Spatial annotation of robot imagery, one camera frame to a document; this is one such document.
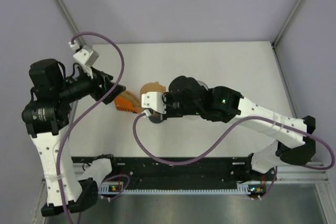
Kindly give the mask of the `orange coffee filter box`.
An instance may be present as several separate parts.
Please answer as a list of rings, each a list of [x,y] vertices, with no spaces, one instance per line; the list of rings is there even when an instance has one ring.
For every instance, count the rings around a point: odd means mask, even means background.
[[[140,114],[139,102],[136,99],[127,99],[121,96],[118,96],[114,100],[115,107],[118,111],[130,112],[134,114]]]

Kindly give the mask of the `grey smoked plastic dripper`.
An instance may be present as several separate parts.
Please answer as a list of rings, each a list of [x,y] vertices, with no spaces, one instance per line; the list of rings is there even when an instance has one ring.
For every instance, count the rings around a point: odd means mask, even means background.
[[[198,83],[200,86],[204,87],[206,90],[208,90],[208,85],[207,85],[206,83],[204,83],[203,81],[197,80],[197,83]]]

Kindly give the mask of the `glass carafe with red rim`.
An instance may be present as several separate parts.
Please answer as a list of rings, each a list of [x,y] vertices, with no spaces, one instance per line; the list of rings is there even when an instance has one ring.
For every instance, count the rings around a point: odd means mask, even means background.
[[[164,121],[160,114],[153,114],[149,117],[149,120],[154,124],[160,124]]]

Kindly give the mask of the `single brown paper filter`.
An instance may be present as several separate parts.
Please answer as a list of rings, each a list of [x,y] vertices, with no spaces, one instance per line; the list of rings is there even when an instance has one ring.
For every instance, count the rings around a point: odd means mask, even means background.
[[[166,92],[166,87],[157,82],[149,82],[143,85],[140,89],[140,95],[146,94],[148,92]]]

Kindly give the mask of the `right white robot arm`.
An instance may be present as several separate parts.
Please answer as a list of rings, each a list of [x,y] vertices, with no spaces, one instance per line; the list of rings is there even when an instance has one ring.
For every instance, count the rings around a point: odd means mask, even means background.
[[[194,78],[179,76],[163,93],[161,102],[164,119],[199,115],[207,121],[240,125],[274,138],[272,144],[248,156],[245,174],[252,180],[278,165],[305,166],[316,153],[316,143],[308,136],[315,130],[313,117],[281,115],[228,87],[208,88]]]

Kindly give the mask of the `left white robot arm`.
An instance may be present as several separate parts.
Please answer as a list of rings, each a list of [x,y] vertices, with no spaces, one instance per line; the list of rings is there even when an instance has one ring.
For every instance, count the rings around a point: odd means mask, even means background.
[[[78,63],[73,73],[65,75],[65,66],[56,59],[44,59],[30,66],[33,82],[31,99],[22,112],[27,133],[36,146],[48,187],[47,202],[41,209],[44,217],[62,212],[83,212],[96,204],[104,178],[114,180],[119,168],[111,154],[100,155],[83,177],[77,178],[67,142],[71,104],[91,96],[95,101],[111,103],[126,87],[114,83],[109,74],[92,69],[88,76]]]

